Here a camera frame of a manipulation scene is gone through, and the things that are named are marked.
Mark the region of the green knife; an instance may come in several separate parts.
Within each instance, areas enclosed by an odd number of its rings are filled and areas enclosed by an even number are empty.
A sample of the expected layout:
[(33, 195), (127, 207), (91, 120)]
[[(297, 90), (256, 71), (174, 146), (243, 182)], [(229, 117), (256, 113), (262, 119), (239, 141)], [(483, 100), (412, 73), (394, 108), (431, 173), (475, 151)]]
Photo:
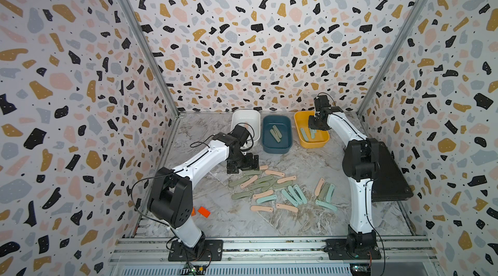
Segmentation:
[(282, 138), (282, 134), (281, 132), (279, 131), (278, 127), (276, 125), (273, 126), (273, 130), (275, 131), (276, 135), (281, 139)]

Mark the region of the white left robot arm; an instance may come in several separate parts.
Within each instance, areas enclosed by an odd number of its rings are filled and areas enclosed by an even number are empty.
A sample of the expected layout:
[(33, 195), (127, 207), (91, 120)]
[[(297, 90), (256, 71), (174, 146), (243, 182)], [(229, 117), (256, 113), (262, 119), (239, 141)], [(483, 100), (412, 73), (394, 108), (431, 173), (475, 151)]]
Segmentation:
[(193, 190), (199, 181), (218, 164), (225, 162), (228, 174), (259, 168), (259, 156), (250, 152), (254, 130), (240, 124), (228, 133), (217, 133), (192, 146), (201, 146), (199, 153), (185, 163), (161, 168), (152, 182), (147, 210), (166, 223), (186, 248), (201, 247), (205, 234), (191, 219)]

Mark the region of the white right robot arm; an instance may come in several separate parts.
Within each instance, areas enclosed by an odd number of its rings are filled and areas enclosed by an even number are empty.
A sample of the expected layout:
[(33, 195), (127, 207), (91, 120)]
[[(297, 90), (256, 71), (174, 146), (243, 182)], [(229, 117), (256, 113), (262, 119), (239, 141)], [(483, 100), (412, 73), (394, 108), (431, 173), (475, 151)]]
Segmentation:
[(314, 98), (315, 114), (309, 117), (311, 130), (333, 130), (345, 145), (342, 169), (351, 191), (351, 219), (345, 249), (350, 254), (377, 246), (377, 234), (371, 217), (372, 186), (379, 173), (379, 142), (360, 132), (343, 110), (319, 93)]

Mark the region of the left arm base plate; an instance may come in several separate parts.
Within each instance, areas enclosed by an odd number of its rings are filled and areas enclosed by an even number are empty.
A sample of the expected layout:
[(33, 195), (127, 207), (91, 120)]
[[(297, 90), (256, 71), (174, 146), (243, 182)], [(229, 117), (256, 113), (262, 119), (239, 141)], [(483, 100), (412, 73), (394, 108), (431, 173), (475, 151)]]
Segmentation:
[(200, 240), (195, 247), (187, 247), (177, 240), (171, 244), (169, 262), (221, 261), (223, 240)]

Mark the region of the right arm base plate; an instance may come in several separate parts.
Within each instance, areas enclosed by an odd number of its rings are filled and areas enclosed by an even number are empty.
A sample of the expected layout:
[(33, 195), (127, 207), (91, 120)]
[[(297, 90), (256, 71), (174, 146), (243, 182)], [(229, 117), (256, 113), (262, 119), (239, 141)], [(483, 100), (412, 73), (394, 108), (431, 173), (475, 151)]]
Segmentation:
[(347, 238), (327, 239), (323, 251), (329, 260), (380, 260), (381, 252), (373, 241), (354, 242)]

